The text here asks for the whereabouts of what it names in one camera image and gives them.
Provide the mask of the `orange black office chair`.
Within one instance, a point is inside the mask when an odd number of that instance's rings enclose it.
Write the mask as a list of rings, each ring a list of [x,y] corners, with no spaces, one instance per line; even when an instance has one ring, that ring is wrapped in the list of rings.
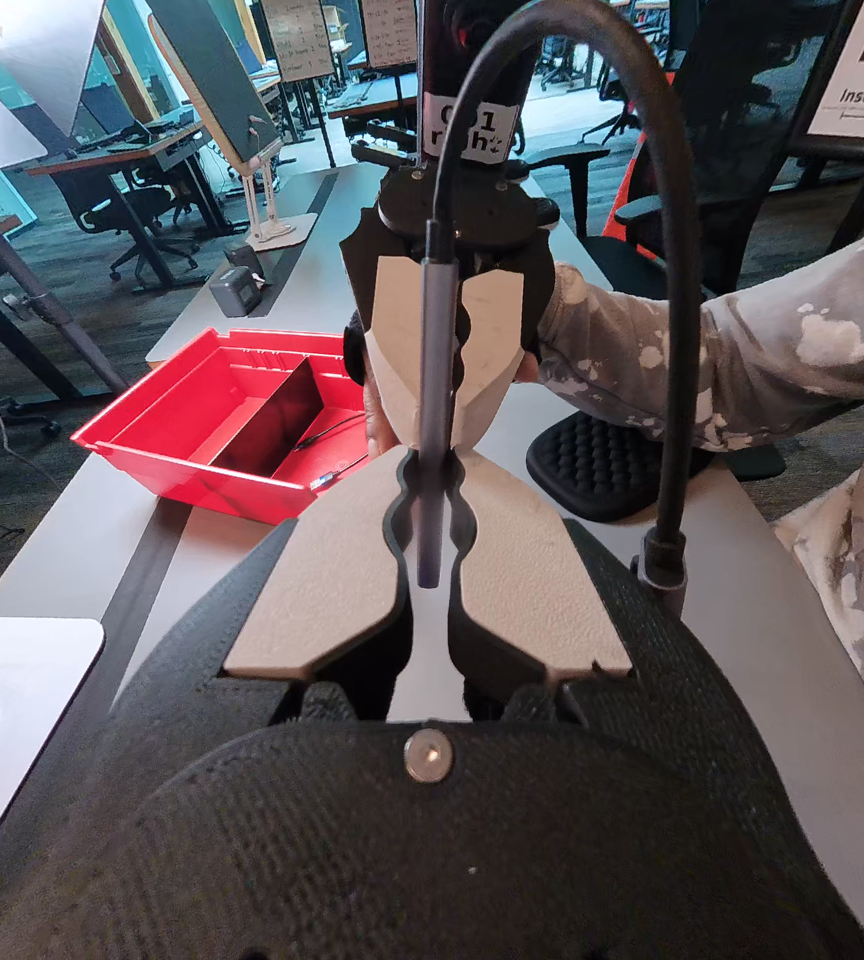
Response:
[[[702,288],[737,289],[839,1],[671,2],[666,66],[693,157]]]

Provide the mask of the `whiteboard with writing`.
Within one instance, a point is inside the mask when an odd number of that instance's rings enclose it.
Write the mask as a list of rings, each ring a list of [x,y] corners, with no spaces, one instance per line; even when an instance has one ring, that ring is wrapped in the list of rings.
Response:
[[[372,69],[414,64],[418,53],[414,1],[360,1],[366,62]]]
[[[319,1],[262,1],[261,6],[283,82],[333,74],[330,39]]]

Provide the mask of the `wooden desk black legs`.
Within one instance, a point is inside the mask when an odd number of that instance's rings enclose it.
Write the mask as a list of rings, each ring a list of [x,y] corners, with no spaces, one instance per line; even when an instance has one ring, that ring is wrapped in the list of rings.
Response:
[[[139,143],[137,134],[134,134],[101,143],[90,150],[81,148],[71,156],[36,162],[28,165],[25,172],[32,178],[51,181],[49,174],[53,173],[98,171],[111,174],[114,183],[122,190],[137,186],[165,186],[176,200],[175,208],[168,213],[177,214],[186,207],[196,208],[204,222],[206,236],[233,234],[234,226],[225,217],[222,204],[200,164],[199,150],[208,141],[203,124],[195,121],[161,136],[153,135],[147,126],[134,126],[138,134],[143,135],[145,143]],[[198,273],[198,268],[189,270],[186,262],[177,257],[164,255],[163,258],[166,279],[173,276],[180,282],[191,282],[191,285],[160,289],[153,271],[146,266],[142,277],[150,288],[136,292],[135,286],[135,293],[187,289],[204,283],[205,276]]]

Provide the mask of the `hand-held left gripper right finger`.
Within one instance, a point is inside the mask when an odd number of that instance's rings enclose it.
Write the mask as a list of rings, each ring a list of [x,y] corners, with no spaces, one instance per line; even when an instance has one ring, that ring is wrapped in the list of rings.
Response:
[[[448,649],[462,677],[506,703],[632,662],[560,513],[481,454],[454,462]]]

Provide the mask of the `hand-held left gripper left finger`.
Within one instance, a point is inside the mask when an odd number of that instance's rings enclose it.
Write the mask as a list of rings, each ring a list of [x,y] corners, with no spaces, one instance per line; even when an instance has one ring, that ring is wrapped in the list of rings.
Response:
[[[295,522],[223,663],[239,679],[329,681],[353,703],[390,703],[412,653],[409,578],[394,537],[408,503],[396,446]]]

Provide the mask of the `person's right hand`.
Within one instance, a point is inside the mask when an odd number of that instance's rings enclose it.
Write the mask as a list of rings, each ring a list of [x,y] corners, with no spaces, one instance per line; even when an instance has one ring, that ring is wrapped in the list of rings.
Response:
[[[366,349],[363,350],[363,365],[367,452],[368,457],[375,460],[398,447],[401,440],[395,434],[383,408],[378,384]]]

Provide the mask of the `red storage bin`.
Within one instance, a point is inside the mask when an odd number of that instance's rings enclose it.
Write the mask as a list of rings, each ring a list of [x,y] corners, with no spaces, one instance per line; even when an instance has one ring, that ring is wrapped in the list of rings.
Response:
[[[324,409],[270,478],[210,465],[304,358]],[[200,332],[78,429],[73,442],[151,493],[270,525],[298,517],[367,458],[362,387],[336,333]]]

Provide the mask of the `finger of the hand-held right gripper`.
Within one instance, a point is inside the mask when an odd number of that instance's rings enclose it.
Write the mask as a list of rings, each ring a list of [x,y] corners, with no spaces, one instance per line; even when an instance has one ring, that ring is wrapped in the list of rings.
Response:
[[[381,401],[401,443],[417,444],[420,397],[421,270],[412,259],[381,256],[365,341]]]
[[[472,450],[493,423],[518,371],[524,278],[491,270],[462,284],[469,333],[461,348],[462,382],[455,394],[451,441]]]

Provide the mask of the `dark grey box device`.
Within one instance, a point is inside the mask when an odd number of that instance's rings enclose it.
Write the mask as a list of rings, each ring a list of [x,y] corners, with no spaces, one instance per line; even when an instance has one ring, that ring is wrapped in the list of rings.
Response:
[[[230,267],[246,269],[259,288],[266,285],[263,266],[252,246],[248,244],[228,244],[224,247],[223,253]]]
[[[208,290],[227,318],[248,316],[260,303],[262,291],[247,267],[231,267],[210,279]]]

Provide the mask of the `person's right forearm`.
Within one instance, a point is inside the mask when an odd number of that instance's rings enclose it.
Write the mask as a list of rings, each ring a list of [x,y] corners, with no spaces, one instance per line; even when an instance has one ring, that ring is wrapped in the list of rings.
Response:
[[[692,444],[724,452],[790,438],[864,402],[864,238],[702,305]],[[654,440],[666,427],[669,306],[556,264],[537,346],[518,374]]]

